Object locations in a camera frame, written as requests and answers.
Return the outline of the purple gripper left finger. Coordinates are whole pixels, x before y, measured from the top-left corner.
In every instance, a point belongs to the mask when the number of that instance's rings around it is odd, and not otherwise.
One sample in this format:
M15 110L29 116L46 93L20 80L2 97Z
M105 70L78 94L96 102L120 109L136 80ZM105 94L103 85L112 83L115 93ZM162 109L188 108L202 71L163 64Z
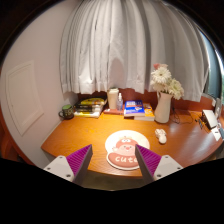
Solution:
M59 155L44 170L76 185L81 185L92 155L92 145L87 145L67 157Z

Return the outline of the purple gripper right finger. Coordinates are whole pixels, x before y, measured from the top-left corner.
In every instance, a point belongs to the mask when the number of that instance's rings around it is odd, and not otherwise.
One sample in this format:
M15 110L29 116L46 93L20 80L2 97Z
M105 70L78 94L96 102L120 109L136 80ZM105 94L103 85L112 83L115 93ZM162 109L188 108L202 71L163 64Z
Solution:
M160 156L140 145L135 146L135 156L145 184L150 184L182 169L182 166L169 155Z

